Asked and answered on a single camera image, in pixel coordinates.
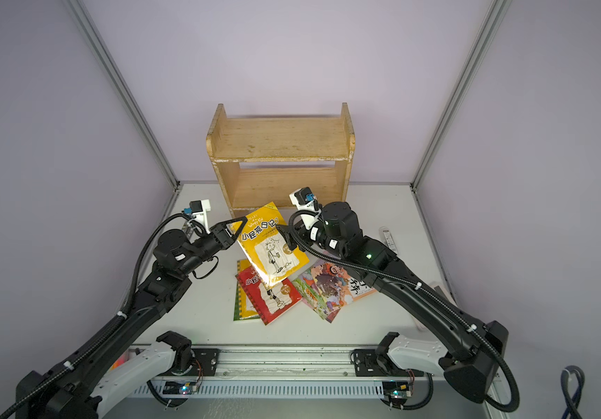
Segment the red wimpy kid book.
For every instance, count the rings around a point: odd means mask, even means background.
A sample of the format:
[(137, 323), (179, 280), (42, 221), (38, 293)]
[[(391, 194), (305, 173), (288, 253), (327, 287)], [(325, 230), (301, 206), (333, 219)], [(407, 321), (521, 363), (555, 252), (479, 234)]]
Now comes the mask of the red wimpy kid book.
[(302, 300), (302, 296), (288, 279), (267, 288), (251, 266), (239, 274), (239, 283), (258, 312), (259, 319), (266, 326)]

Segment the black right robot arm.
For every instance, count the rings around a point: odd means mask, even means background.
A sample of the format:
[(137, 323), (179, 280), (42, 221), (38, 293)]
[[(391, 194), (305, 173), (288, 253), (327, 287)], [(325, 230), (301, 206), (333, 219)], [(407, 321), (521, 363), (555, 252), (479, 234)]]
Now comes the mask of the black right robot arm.
[(438, 361), (445, 380), (464, 398), (512, 413), (520, 389), (505, 360), (508, 330), (485, 323), (441, 297), (383, 242), (364, 235), (346, 202), (299, 209), (278, 232), (289, 248), (340, 265), (347, 273), (398, 303), (445, 346)]

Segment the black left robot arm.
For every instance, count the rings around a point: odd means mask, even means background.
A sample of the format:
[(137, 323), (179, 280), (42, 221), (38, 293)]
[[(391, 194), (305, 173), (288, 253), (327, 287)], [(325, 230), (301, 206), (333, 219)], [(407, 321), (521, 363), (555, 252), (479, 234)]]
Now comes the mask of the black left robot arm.
[(186, 212), (160, 223), (135, 262), (120, 310), (84, 345), (44, 374), (32, 371), (16, 387), (3, 418), (96, 418), (105, 403), (94, 394), (115, 361), (148, 328), (171, 311), (190, 288), (195, 271), (230, 249), (244, 216), (207, 228)]

